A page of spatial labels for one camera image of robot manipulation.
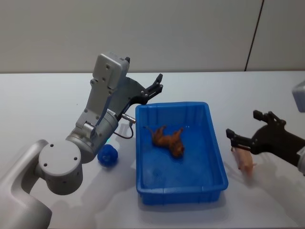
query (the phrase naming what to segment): blue plastic tray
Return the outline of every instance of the blue plastic tray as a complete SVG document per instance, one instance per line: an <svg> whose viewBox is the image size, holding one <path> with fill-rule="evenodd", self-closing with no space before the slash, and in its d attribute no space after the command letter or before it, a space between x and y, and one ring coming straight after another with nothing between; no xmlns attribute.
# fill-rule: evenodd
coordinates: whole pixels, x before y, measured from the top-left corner
<svg viewBox="0 0 305 229"><path fill-rule="evenodd" d="M144 204L212 202L228 187L209 106L201 102L136 107L137 191ZM183 127L182 159L152 144L153 131L166 125L165 135Z"/></svg>

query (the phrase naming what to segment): blue ball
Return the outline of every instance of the blue ball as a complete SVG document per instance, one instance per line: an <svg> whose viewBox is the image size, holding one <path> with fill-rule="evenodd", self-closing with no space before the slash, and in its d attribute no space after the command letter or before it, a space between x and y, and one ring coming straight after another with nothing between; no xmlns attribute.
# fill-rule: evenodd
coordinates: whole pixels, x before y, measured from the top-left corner
<svg viewBox="0 0 305 229"><path fill-rule="evenodd" d="M102 166L112 167L118 160L118 151L112 145L104 145L97 154Z"/></svg>

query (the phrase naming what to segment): cable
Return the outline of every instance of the cable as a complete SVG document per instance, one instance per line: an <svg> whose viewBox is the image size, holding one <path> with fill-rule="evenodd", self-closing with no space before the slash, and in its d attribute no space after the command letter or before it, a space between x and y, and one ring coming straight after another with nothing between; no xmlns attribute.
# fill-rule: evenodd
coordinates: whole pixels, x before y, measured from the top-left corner
<svg viewBox="0 0 305 229"><path fill-rule="evenodd" d="M130 127L130 130L132 131L132 135L130 137L125 137L125 136L122 136L116 132L114 132L115 135L121 137L121 138L124 138L124 139L131 139L133 137L133 129L132 129L132 122L129 122L129 127Z"/></svg>

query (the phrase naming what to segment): table surface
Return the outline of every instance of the table surface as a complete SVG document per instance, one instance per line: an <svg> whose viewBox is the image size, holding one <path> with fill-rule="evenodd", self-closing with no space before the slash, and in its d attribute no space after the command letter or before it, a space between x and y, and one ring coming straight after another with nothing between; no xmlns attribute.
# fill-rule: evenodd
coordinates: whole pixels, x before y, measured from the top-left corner
<svg viewBox="0 0 305 229"><path fill-rule="evenodd" d="M157 73L131 73L149 86ZM63 140L74 128L89 92L90 73L0 75L0 167L2 173L20 149L38 139ZM204 101L213 125L229 187L218 202L145 206L135 188L135 137L110 138L119 153L111 170L97 159L83 165L83 183L74 193L58 196L42 179L31 195L52 211L50 228L260 228L305 226L305 177L296 167L270 153L254 156L252 180L237 169L225 130L251 137L263 123L252 112L273 111L286 129L305 138L305 114L291 90L305 72L164 73L163 92L155 102ZM135 115L135 105L127 114ZM117 131L128 135L122 121Z"/></svg>

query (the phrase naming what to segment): brown toy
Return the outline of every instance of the brown toy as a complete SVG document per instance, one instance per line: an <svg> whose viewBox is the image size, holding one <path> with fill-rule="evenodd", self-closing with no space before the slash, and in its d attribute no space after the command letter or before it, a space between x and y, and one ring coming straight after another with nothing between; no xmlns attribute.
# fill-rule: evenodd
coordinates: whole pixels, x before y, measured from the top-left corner
<svg viewBox="0 0 305 229"><path fill-rule="evenodd" d="M256 163L253 163L251 153L247 150L233 147L231 151L237 162L238 169L245 172L248 177L252 177L253 167Z"/></svg>
<svg viewBox="0 0 305 229"><path fill-rule="evenodd" d="M180 139L180 134L183 131L183 128L180 128L178 131L175 131L172 136L163 135L163 130L166 126L158 128L155 133L148 127L146 127L152 134L152 143L155 146L160 146L168 148L171 152L173 158L181 158L184 153L184 146Z"/></svg>

